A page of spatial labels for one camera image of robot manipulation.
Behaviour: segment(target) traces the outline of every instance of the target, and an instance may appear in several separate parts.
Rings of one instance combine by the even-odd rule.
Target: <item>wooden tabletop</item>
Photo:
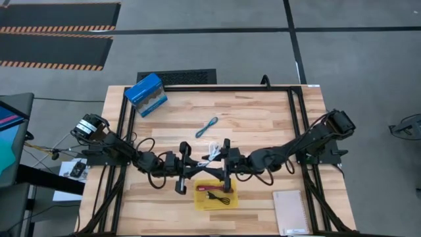
[[[116,130],[124,86],[110,86],[102,116],[111,129]],[[177,156],[180,142],[187,141],[192,147],[191,157],[200,160],[208,153],[210,142],[223,143],[231,139],[231,147],[239,147],[244,155],[268,146],[282,145],[295,138],[291,112],[285,92],[167,92],[168,101],[145,118],[136,115],[133,131],[137,144],[146,137],[156,140],[153,151],[158,154],[172,150]],[[311,123],[326,111],[321,89],[303,86],[305,105]],[[298,117],[298,99],[295,98]],[[129,108],[126,111],[124,131],[126,134]],[[219,121],[201,138],[195,133],[212,117]],[[150,143],[141,145],[148,150]],[[219,167],[213,162],[211,167]],[[341,173],[331,165],[319,165],[326,201],[337,216],[350,228],[355,223]],[[81,226],[85,226],[92,215],[93,203],[102,167],[89,170],[80,206]],[[268,174],[262,174],[268,180]],[[252,177],[247,182],[238,182],[239,207],[231,210],[196,211],[193,203],[193,180],[209,179],[211,175],[201,172],[186,182],[187,194],[174,191],[177,178],[167,178],[161,190],[152,188],[147,175],[130,165],[124,183],[122,208],[118,224],[118,235],[190,235],[190,234],[279,234],[276,224],[272,192],[275,190],[301,190],[305,199],[301,168],[295,164],[295,174],[285,167],[274,173],[275,183],[266,186]],[[162,179],[153,179],[157,185]],[[103,199],[107,175],[101,186],[98,207]],[[319,228],[323,227],[320,207],[314,200]],[[110,229],[112,211],[107,215]]]

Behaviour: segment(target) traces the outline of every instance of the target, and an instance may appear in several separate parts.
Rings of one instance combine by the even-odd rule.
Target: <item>white paper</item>
[[[67,178],[71,178],[73,180],[79,180],[80,182],[86,182],[86,175],[87,175],[87,167],[84,171],[84,173],[86,173],[86,175],[84,173],[82,173],[82,175],[79,178],[74,178],[74,177],[70,177],[69,174],[70,172],[72,172],[72,169],[74,167],[74,165],[78,162],[81,161],[83,163],[86,164],[86,159],[80,159],[80,158],[75,158],[72,161],[63,161],[61,163],[61,167],[60,167],[60,176],[66,176]],[[82,200],[82,195],[77,195],[77,194],[69,194],[66,192],[62,192],[62,191],[54,191],[54,196],[53,196],[53,201],[80,201]]]

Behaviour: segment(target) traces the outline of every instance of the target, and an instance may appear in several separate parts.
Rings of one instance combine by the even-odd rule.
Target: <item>table leg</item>
[[[61,177],[26,165],[19,165],[16,181],[18,183],[27,182],[35,186],[43,186],[57,191],[79,195],[83,194],[85,188],[83,182]]]

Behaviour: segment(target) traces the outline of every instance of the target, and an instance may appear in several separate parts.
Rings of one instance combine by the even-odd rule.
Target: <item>spiral notebook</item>
[[[280,235],[310,234],[300,190],[277,191],[273,195]]]

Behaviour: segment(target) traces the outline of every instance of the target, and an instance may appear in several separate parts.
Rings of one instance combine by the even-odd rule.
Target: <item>yellow tray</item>
[[[219,180],[196,180],[194,186],[194,200],[196,210],[205,211],[218,209],[233,209],[238,207],[238,195],[235,180],[231,181],[231,188],[234,190],[234,192],[232,193],[224,193],[222,190],[209,190],[210,193],[216,195],[218,198],[229,198],[229,205],[225,205],[217,199],[208,199],[207,191],[196,190],[196,187],[198,187],[199,185],[223,186],[224,182]]]

